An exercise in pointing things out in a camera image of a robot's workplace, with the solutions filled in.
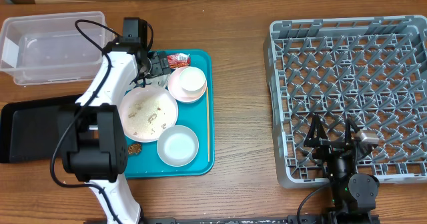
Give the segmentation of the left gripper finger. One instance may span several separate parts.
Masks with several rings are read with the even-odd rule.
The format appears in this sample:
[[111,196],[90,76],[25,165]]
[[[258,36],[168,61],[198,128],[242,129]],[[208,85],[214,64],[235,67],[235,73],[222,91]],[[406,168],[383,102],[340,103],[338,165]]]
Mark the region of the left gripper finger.
[[171,68],[169,66],[169,61],[165,51],[158,51],[159,64],[162,70],[162,75],[168,75],[171,73]]
[[161,64],[159,60],[159,56],[157,52],[151,52],[148,55],[150,63],[151,63],[151,69],[149,71],[148,78],[152,79],[155,77],[158,77],[161,75]]

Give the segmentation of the white napkin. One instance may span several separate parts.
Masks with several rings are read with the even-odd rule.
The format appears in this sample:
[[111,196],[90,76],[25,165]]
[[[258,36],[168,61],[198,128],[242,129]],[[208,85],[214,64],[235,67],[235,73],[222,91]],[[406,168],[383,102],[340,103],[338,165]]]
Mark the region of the white napkin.
[[151,85],[154,87],[166,88],[169,77],[170,77],[170,74],[161,75],[161,76],[153,77],[150,79],[141,78],[141,79],[138,79],[137,81],[134,81],[133,83],[135,84],[136,87],[145,87],[145,86]]

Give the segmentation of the red snack wrapper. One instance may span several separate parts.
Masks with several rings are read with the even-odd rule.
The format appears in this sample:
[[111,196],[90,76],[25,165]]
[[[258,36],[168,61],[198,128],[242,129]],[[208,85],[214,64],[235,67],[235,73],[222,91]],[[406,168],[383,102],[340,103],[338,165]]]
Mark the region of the red snack wrapper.
[[175,53],[167,55],[167,61],[171,69],[178,69],[180,67],[190,66],[191,57],[190,54]]

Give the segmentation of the grey bowl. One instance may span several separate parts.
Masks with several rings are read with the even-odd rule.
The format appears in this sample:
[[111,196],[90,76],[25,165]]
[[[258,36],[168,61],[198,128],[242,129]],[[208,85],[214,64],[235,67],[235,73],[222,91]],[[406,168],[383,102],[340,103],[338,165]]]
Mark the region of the grey bowl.
[[183,125],[166,129],[157,140],[157,154],[167,165],[183,167],[191,163],[199,150],[197,135]]

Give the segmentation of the brown food scrap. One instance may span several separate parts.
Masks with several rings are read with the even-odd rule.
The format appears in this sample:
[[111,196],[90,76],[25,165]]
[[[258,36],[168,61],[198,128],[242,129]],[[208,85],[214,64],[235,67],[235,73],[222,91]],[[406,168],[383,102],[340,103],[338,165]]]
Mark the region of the brown food scrap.
[[141,143],[133,143],[127,147],[129,155],[139,155],[142,150]]

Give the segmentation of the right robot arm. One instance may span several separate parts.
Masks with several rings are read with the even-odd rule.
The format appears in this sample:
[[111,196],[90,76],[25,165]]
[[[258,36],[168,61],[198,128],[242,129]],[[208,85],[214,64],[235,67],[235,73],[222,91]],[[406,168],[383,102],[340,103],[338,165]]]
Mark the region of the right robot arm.
[[[379,217],[370,212],[376,208],[376,197],[380,181],[373,175],[359,173],[357,164],[377,146],[376,132],[359,128],[351,119],[346,119],[344,139],[331,141],[324,131],[318,115],[312,122],[304,140],[305,147],[312,147],[312,158],[326,164],[325,176],[329,182],[311,192],[300,203],[296,220],[298,223],[379,223]],[[302,215],[305,202],[318,191],[330,188],[333,207],[323,214]]]

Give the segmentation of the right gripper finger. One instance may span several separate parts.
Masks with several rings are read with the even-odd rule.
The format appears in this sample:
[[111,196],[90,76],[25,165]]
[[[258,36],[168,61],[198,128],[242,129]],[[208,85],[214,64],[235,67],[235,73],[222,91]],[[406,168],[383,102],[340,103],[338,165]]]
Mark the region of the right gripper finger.
[[319,115],[315,114],[312,117],[312,122],[306,138],[304,140],[304,147],[321,147],[328,141],[328,136],[324,131],[322,122]]
[[357,126],[356,122],[351,117],[347,118],[345,121],[345,142],[352,144],[352,131],[357,133],[359,130],[360,128]]

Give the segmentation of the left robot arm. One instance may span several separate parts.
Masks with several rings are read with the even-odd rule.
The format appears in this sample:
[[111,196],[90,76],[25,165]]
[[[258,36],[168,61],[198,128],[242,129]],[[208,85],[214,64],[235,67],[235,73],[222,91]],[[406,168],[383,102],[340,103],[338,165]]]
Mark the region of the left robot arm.
[[102,64],[86,92],[61,109],[61,134],[54,156],[61,156],[64,170],[75,175],[66,184],[50,164],[52,180],[64,188],[88,188],[97,197],[108,223],[142,223],[143,212],[124,176],[127,143],[119,117],[119,105],[132,83],[164,75],[152,73],[152,42],[140,37],[117,37],[101,53]]

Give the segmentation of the large pink plate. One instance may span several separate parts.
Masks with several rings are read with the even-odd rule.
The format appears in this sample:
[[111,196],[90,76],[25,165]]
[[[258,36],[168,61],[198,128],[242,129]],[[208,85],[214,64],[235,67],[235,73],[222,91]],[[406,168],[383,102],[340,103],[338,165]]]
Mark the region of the large pink plate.
[[149,143],[178,118],[177,101],[162,87],[138,87],[127,92],[119,106],[125,135],[138,142]]

